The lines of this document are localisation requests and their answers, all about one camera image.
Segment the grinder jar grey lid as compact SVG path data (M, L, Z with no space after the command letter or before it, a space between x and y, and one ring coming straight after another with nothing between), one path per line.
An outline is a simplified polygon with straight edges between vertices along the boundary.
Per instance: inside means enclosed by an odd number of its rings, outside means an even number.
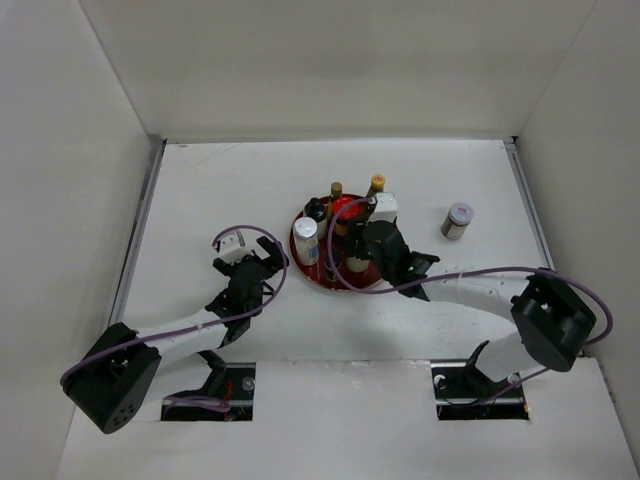
M370 264L370 254L363 245L352 245L345 248L346 266L354 273L365 272Z

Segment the jar with red lid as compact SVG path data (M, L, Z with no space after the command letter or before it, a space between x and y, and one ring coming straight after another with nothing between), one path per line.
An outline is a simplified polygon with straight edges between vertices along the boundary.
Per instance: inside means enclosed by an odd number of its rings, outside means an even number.
M361 203L356 203L350 207L346 207L348 203L357 199L358 196L342 195L331 201L332 217L337 218L332 234L334 246L343 246L348 232L348 227L352 223L364 219L364 210Z

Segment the small black cap spice jar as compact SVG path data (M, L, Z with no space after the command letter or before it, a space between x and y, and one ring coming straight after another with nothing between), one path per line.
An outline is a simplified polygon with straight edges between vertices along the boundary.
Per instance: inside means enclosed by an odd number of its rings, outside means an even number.
M325 259L325 278L329 283L336 283L338 281L337 272L340 268L340 262L331 262L329 258Z

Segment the white jar silver lid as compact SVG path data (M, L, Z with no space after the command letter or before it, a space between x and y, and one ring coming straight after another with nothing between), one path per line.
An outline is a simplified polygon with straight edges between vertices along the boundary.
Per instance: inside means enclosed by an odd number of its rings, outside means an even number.
M318 225L309 217L300 217L292 227L297 258L304 266L312 266L318 262Z

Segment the white jar black pump lid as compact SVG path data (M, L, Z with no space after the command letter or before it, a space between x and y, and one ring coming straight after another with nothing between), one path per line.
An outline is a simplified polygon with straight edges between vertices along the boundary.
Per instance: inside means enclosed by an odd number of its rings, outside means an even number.
M316 222L318 239L325 238L327 234L327 206L319 198L312 197L305 204L303 213Z

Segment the sauce bottle yellow cap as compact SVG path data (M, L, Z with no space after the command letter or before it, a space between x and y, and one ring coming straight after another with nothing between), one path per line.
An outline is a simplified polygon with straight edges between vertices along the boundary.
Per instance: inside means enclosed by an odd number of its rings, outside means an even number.
M374 198L378 193L384 192L386 178L382 174L375 174L371 177L369 189L366 197L368 199Z

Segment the small yellow label bottle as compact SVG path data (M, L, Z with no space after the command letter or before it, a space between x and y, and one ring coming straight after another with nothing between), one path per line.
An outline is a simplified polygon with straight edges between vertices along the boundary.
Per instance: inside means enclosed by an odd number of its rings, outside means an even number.
M343 185L339 181L335 181L331 183L330 186L330 194L328 204L332 205L336 200L341 198L343 195Z

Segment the jar silver lid red label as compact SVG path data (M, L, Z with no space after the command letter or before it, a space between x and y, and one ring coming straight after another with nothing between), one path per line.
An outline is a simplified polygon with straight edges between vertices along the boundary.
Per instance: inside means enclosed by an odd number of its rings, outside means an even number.
M464 202L453 203L441 225L442 235L449 240L460 239L474 218L473 208Z

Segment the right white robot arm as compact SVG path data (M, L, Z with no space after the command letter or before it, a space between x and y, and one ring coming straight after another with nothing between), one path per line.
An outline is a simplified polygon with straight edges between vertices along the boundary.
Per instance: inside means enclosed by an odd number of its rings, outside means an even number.
M463 270L410 250L397 226L382 220L364 226L360 242L399 294L462 305L515 326L499 340L482 342L467 360L463 380L475 395L487 395L510 375L537 367L570 371L596 324L596 315L575 288L551 270Z

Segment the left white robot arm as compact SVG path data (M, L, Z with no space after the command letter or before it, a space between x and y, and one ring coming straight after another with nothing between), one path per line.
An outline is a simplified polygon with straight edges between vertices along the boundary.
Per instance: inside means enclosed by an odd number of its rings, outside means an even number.
M279 289L270 279L287 273L282 244L262 231L260 256L245 246L240 230L226 230L213 241L214 268L227 286L197 313L149 329L120 322L109 326L82 360L60 379L64 394L104 434L127 425L145 403L159 370L197 354L209 364L197 366L190 386L206 399L224 387L223 363L216 350L239 340L254 317L275 299Z

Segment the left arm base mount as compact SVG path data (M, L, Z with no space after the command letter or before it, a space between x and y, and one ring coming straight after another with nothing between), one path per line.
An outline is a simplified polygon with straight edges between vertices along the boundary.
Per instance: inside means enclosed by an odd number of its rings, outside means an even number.
M208 376L201 387L182 390L162 401L164 422L247 422L253 420L257 365L227 363L212 350L198 353Z

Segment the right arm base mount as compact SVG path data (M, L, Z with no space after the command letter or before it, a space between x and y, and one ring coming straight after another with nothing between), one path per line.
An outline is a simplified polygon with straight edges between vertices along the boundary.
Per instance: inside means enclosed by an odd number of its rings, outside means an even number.
M476 363L489 341L464 362L431 366L436 415L440 421L528 420L523 389L508 380L494 382Z

